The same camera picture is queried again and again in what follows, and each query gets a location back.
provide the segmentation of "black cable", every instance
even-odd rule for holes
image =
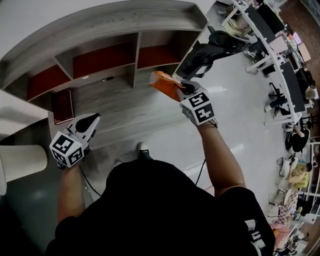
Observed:
[[[84,174],[84,171],[82,170],[80,164],[79,164],[79,167],[80,167],[80,170],[81,170],[81,172],[82,172],[83,177],[85,178],[86,182],[89,184],[90,188],[92,188],[92,190],[93,190],[97,195],[99,195],[99,196],[101,197],[101,195],[94,189],[94,187],[91,186],[91,184],[90,184],[89,180],[87,179],[86,175]]]
[[[199,181],[199,179],[200,179],[200,175],[201,175],[201,173],[202,173],[202,169],[204,168],[205,163],[206,163],[206,159],[204,159],[204,161],[203,161],[203,164],[202,164],[202,166],[201,166],[201,170],[200,170],[200,173],[199,173],[198,179],[197,179],[197,180],[196,180],[196,182],[195,182],[195,185],[197,185],[197,184],[198,184],[198,181]]]

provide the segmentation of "black office chair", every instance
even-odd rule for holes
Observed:
[[[202,78],[211,69],[215,60],[240,53],[247,48],[248,38],[239,38],[220,30],[215,31],[212,26],[208,26],[208,29],[211,33],[209,42],[197,41],[176,72],[185,80]],[[204,72],[197,74],[202,67],[206,67]]]

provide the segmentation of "tiled floor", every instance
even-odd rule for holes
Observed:
[[[218,30],[222,18],[216,10],[214,6],[208,17],[210,25]],[[206,31],[200,41],[208,41],[208,36],[209,31]],[[269,193],[275,192],[275,183],[279,181],[277,159],[285,156],[286,151],[281,125],[264,126],[264,122],[271,118],[270,113],[264,113],[270,92],[269,82],[276,77],[246,73],[245,68],[250,65],[251,60],[239,53],[215,61],[212,69],[198,81],[211,93],[219,131],[239,162],[247,187],[255,193],[266,212]],[[135,148],[140,141],[149,145],[154,159],[174,164],[193,181],[197,179],[204,153],[196,128],[186,122],[92,151],[82,167],[96,190],[103,192],[106,178],[116,161],[126,162],[136,157]],[[198,185],[213,193],[206,169]]]

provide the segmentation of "red shelf back panel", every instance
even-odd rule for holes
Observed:
[[[131,43],[117,44],[74,57],[73,77],[77,79],[134,62],[133,45]]]
[[[28,101],[69,81],[69,77],[58,65],[49,67],[29,78],[26,99]]]
[[[173,54],[169,45],[150,46],[139,49],[138,69],[179,63],[181,60]]]

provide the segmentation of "white desk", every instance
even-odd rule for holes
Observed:
[[[240,0],[232,0],[233,4],[234,4],[234,10],[226,17],[226,19],[221,23],[221,26],[223,27],[228,20],[231,19],[231,17],[237,12],[240,11],[242,13],[243,18],[245,19],[245,21],[248,23],[248,25],[251,27],[251,29],[253,30],[253,32],[255,33],[255,35],[260,38],[261,42],[263,43],[263,46],[266,48],[267,52],[269,55],[267,55],[265,58],[263,58],[262,60],[258,61],[257,63],[253,64],[252,66],[249,66],[245,69],[245,71],[250,72],[254,69],[256,69],[258,66],[264,64],[265,62],[271,60],[272,63],[274,64],[274,69],[275,71],[278,73],[280,79],[281,79],[281,86],[283,88],[283,93],[284,96],[287,98],[288,100],[288,106],[290,109],[290,113],[289,115],[283,115],[283,116],[275,116],[273,117],[273,122],[268,122],[265,123],[266,124],[284,124],[284,123],[297,123],[301,117],[302,117],[302,112],[298,112],[295,113],[295,105],[293,104],[292,100],[291,100],[291,96],[290,96],[290,92],[289,92],[289,88],[287,85],[287,82],[285,80],[285,77],[283,75],[283,70],[280,68],[280,65],[282,64],[281,61],[283,60],[282,58],[280,58],[280,60],[278,59],[278,55],[276,55],[276,53],[271,49],[270,45],[267,43],[266,38],[263,37],[263,35],[261,34],[261,32],[257,29],[256,25],[254,24],[254,22],[249,18],[248,14],[245,13],[246,9],[249,7],[249,4],[244,2],[244,1],[240,1]]]

